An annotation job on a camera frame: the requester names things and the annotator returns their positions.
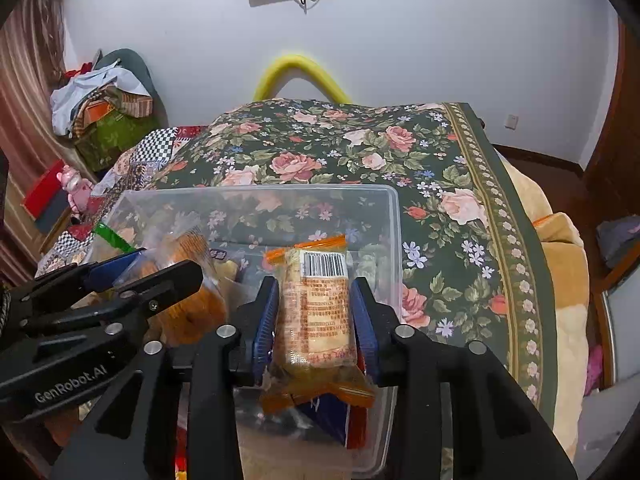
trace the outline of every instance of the pile of clothes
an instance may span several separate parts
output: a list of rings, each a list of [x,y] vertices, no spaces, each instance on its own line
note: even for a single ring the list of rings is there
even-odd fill
[[[114,54],[103,59],[113,59]],[[158,127],[155,90],[146,66],[132,51],[122,55],[124,60],[99,62],[94,70],[80,71],[50,98],[54,133],[71,139],[96,173],[108,170],[121,153]]]

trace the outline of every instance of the blue gripper pad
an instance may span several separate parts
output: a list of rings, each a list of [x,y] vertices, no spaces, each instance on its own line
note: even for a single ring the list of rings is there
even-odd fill
[[[84,288],[95,292],[104,292],[113,286],[113,282],[129,267],[140,253],[146,249],[138,249],[132,253],[116,256],[111,260],[97,264],[86,277]]]
[[[273,348],[273,333],[280,301],[280,289],[278,280],[273,279],[269,286],[267,299],[260,317],[260,323],[254,339],[253,374],[255,384],[262,384],[262,372],[271,362],[271,349]]]
[[[378,340],[367,311],[367,301],[375,300],[370,290],[361,290],[361,282],[361,279],[356,279],[351,283],[349,291],[351,315],[356,329],[356,341],[364,357],[367,375],[376,382],[380,373],[378,367]]]

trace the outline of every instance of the barcode label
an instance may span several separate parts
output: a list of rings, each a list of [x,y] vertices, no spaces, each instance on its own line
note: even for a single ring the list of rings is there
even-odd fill
[[[347,262],[342,253],[300,251],[300,275],[303,278],[346,278]]]

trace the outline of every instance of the plastic bag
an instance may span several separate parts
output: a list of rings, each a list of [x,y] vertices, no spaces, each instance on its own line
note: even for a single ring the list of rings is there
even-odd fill
[[[280,306],[260,396],[265,413],[327,393],[372,406],[373,390],[358,368],[345,255],[343,235],[266,254],[276,266]]]
[[[161,331],[161,338],[169,346],[195,343],[225,323],[228,309],[224,294],[230,280],[221,274],[229,273],[233,279],[238,266],[233,262],[230,266],[214,266],[207,241],[197,227],[192,227],[181,234],[166,234],[154,250],[144,251],[118,279],[119,283],[138,280],[184,260],[192,260],[202,268],[200,290],[149,319],[150,329]]]

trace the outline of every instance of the baseboard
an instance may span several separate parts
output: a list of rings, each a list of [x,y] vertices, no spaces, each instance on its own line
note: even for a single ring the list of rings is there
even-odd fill
[[[545,166],[552,166],[554,168],[561,168],[562,170],[568,170],[575,173],[580,178],[584,173],[580,164],[577,162],[571,162],[570,160],[564,160],[564,158],[557,158],[556,156],[545,155],[544,153],[530,152],[528,150],[521,150],[520,148],[514,148],[513,146],[503,146],[501,144],[494,144],[494,148],[500,152],[505,158],[512,158],[513,160],[526,160],[527,162],[537,162],[544,164]]]

